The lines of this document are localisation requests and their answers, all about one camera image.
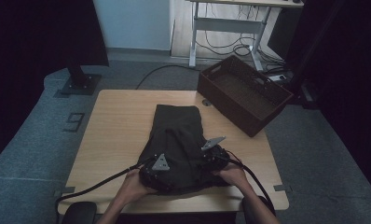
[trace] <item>desk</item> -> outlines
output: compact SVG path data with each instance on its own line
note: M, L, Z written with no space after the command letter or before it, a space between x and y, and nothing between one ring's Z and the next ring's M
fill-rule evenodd
M203 105L203 99L196 91L101 91L66 186L76 187L75 192L79 192L134 165L147 143L157 104L195 105L199 108L205 138L225 135L227 139L220 146L235 153L254 171L276 209L288 208L285 192L273 188L282 181L265 132L254 138L247 136L212 105ZM64 214L73 202L91 201L98 204L98 213L103 213L124 177L61 202L60 212ZM262 195L248 177L257 194ZM148 195L129 204L123 213L240 211L241 199L235 187L210 188L181 196Z
M267 25L267 20L272 7L303 7L304 4L294 3L292 0L187 0L195 2L195 14L193 20L192 41L189 51L189 66L195 67L197 58L197 30L220 31L231 33L256 34L256 40L250 46L251 55L257 71L263 71L260 59L257 56L257 50L261 42L262 34ZM267 11L262 21L241 21L241 20L224 20L216 18L200 18L198 16L199 3L216 3L245 6L267 7Z

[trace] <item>metal frame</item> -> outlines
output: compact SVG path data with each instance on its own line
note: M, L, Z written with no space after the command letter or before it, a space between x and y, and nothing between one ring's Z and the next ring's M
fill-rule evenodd
M213 18L200 18L198 17L199 2L195 2L195 13L193 20L192 29L192 42L189 51L189 66L196 66L197 58L197 31L219 31L219 32L230 32L230 33L246 33L256 34L257 38L252 46L250 46L251 55L257 71L262 71L260 58L257 55L257 50L261 42L262 35L267 26L268 17L270 14L271 7L267 7L264 19L262 21L241 21L241 20L226 20L226 19L213 19Z

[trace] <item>wrist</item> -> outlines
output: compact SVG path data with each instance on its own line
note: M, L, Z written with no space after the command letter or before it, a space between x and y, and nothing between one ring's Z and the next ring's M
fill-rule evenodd
M249 182L244 181L235 185L243 195L255 194L252 185Z
M113 207L115 210L122 210L128 203L124 200L124 198L115 198L113 200Z

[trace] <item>black curtain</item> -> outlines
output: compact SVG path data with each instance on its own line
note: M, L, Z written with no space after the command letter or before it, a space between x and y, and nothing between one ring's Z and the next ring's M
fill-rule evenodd
M91 0L0 1L0 153L66 58L108 65Z
M319 4L327 9L310 7ZM293 91L314 84L319 108L371 183L371 1L309 0L301 20L300 46L290 49Z

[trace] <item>desk leg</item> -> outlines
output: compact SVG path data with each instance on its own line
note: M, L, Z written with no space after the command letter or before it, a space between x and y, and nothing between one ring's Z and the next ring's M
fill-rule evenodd
M253 45L250 46L250 51L251 51L251 54L252 54L252 57L253 57L255 69L259 72L263 71L264 69L263 69L263 67L261 65L261 61L260 61L260 59L257 55L257 51L258 51L258 47L259 47L260 42L261 42L262 35L264 34L265 27L267 26L267 21L268 21L268 17L269 17L269 14L270 14L270 10L271 10L271 7L267 7L267 12L265 13L264 19L261 21L261 27L258 31L257 39L255 40Z
M192 21L192 42L191 42L191 48L189 50L189 66L195 67L197 62L197 20L198 20L198 10L199 10L199 3L195 3L195 14L194 14L194 20Z

